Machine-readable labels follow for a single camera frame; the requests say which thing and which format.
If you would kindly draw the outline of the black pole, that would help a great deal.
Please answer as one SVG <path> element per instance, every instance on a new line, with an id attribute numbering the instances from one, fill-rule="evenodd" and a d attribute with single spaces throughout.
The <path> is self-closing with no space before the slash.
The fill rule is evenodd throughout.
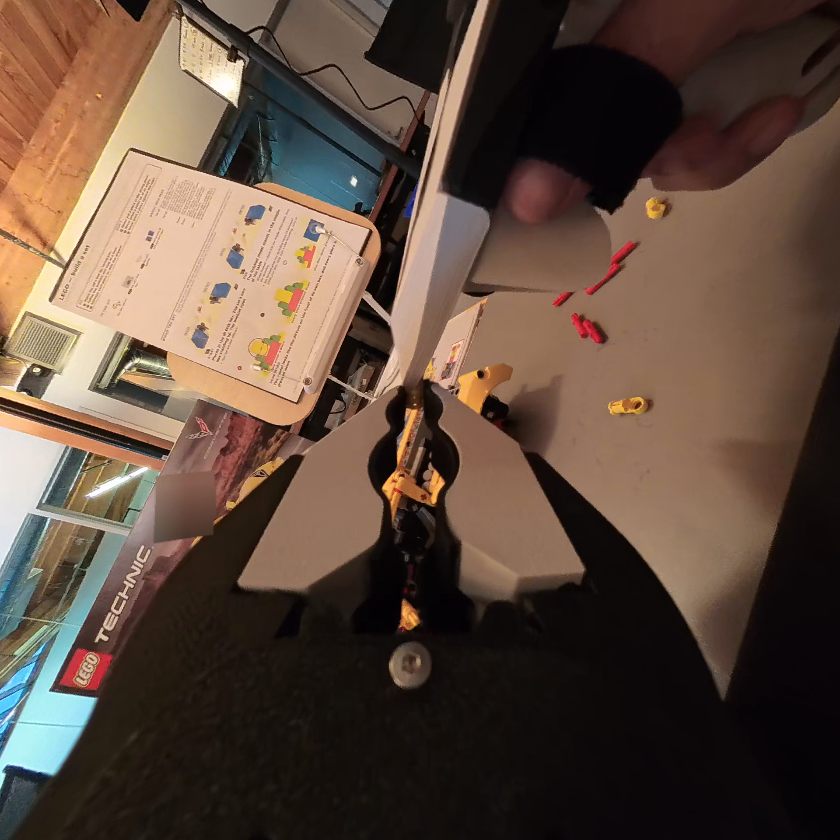
<path id="1" fill-rule="evenodd" d="M 407 175 L 419 179 L 421 163 L 416 157 L 401 151 L 398 145 L 373 131 L 354 113 L 347 110 L 342 104 L 332 100 L 318 87 L 305 80 L 300 73 L 291 69 L 278 55 L 257 43 L 251 35 L 224 20 L 203 2 L 177 1 L 176 3 L 182 11 L 187 12 L 188 15 L 201 23 L 207 24 L 214 33 L 221 35 L 229 46 L 236 48 L 249 61 L 255 62 L 259 67 L 267 70 L 271 76 L 284 81 L 303 97 L 317 104 L 332 119 L 335 119 L 352 134 L 375 149 L 387 163 L 391 163 Z"/>

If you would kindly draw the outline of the white vent grille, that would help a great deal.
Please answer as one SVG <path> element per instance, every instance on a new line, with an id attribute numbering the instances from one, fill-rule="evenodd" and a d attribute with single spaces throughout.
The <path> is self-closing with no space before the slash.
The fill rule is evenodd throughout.
<path id="1" fill-rule="evenodd" d="M 26 311 L 7 338 L 3 352 L 28 365 L 61 374 L 80 337 L 77 330 Z"/>

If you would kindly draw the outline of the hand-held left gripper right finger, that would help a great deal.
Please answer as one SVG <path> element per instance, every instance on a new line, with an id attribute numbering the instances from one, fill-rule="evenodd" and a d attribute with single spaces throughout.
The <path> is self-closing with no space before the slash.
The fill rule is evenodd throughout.
<path id="1" fill-rule="evenodd" d="M 519 444 L 439 385 L 423 396 L 444 478 L 423 632 L 467 634 L 493 604 L 581 584 L 583 563 Z"/>

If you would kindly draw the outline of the person's right hand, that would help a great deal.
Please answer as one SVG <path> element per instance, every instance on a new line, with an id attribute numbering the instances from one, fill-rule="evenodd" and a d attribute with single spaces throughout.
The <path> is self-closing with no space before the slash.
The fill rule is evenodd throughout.
<path id="1" fill-rule="evenodd" d="M 616 5 L 591 42 L 631 56 L 681 87 L 734 39 L 775 28 L 823 2 L 630 1 Z M 686 119 L 640 175 L 667 192 L 706 192 L 728 186 L 775 152 L 798 128 L 806 100 L 773 98 L 741 114 L 726 128 L 714 118 Z M 506 184 L 510 213 L 541 224 L 585 200 L 591 184 L 546 161 L 516 163 Z"/>

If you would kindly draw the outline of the yellow brick toy car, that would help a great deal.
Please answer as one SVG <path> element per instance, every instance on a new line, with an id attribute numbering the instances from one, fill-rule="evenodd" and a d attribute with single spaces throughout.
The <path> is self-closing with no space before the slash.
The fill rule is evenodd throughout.
<path id="1" fill-rule="evenodd" d="M 462 374 L 451 393 L 496 427 L 504 428 L 509 406 L 494 392 L 509 382 L 512 374 L 509 364 L 488 365 Z M 431 435 L 421 432 L 423 420 L 421 398 L 410 396 L 396 448 L 396 467 L 382 487 L 391 511 L 394 544 L 406 567 L 399 634 L 415 631 L 423 622 L 418 577 L 436 537 L 436 505 L 445 488 L 445 479 L 432 461 Z"/>

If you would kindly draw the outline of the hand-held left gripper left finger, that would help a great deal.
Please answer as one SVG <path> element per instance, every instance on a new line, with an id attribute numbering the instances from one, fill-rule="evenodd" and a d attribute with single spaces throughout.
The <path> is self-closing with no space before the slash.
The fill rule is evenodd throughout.
<path id="1" fill-rule="evenodd" d="M 405 388 L 394 387 L 300 458 L 238 577 L 241 590 L 296 595 L 358 633 L 396 633 L 406 567 L 382 487 L 405 408 Z"/>

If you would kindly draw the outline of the hanging paper sign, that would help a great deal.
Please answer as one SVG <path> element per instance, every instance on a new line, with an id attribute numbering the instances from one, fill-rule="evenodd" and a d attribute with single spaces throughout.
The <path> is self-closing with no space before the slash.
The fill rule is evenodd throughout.
<path id="1" fill-rule="evenodd" d="M 180 16 L 178 60 L 181 71 L 229 105 L 238 105 L 247 59 L 186 14 Z"/>

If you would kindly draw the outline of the black speaker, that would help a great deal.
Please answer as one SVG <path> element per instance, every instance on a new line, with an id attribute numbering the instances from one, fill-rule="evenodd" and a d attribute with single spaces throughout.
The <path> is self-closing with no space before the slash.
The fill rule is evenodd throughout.
<path id="1" fill-rule="evenodd" d="M 30 364 L 19 377 L 14 390 L 37 399 L 44 398 L 56 372 L 42 364 Z"/>

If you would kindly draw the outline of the silver ventilation duct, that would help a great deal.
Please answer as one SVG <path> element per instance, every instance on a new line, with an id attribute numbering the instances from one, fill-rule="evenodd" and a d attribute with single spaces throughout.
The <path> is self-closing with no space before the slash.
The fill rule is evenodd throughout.
<path id="1" fill-rule="evenodd" d="M 128 375 L 139 375 L 153 382 L 174 381 L 163 351 L 117 332 L 108 345 L 88 390 L 105 391 Z"/>

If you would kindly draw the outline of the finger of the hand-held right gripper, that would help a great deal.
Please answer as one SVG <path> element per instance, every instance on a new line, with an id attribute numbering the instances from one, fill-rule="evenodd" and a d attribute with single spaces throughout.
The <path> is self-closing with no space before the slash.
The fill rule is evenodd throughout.
<path id="1" fill-rule="evenodd" d="M 448 166 L 476 83 L 499 2 L 478 1 L 459 21 L 423 158 L 392 310 L 391 386 L 416 388 L 490 227 L 490 211 L 455 196 Z"/>

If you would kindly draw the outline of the toy car set box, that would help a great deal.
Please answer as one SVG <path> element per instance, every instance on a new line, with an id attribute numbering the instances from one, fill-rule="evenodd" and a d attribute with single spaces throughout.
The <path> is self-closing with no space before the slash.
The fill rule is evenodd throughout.
<path id="1" fill-rule="evenodd" d="M 284 427 L 198 400 L 159 474 L 209 473 L 214 479 L 215 523 L 312 441 Z M 154 595 L 200 539 L 155 542 L 155 493 L 143 505 L 51 690 L 99 697 L 103 680 Z"/>

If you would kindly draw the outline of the printed instruction sheet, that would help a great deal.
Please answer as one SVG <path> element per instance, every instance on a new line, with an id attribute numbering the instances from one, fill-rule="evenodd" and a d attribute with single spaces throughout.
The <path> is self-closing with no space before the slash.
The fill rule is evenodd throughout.
<path id="1" fill-rule="evenodd" d="M 367 218 L 304 198 L 129 150 L 49 300 L 297 404 L 327 378 L 380 244 Z"/>

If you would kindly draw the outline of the open instruction booklet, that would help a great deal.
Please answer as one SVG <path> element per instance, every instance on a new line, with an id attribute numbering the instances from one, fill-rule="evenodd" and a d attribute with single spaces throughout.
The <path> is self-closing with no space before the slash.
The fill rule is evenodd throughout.
<path id="1" fill-rule="evenodd" d="M 486 306 L 485 297 L 448 321 L 428 363 L 425 379 L 448 390 L 457 385 Z"/>

